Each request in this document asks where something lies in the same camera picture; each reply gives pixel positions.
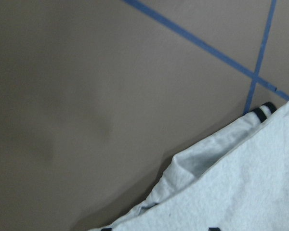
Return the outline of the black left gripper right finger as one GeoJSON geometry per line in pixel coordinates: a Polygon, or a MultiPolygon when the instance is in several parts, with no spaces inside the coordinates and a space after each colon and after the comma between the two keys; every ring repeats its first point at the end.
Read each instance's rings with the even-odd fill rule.
{"type": "Polygon", "coordinates": [[[220,223],[219,223],[219,221],[211,222],[208,225],[208,231],[220,231],[220,223]]]}

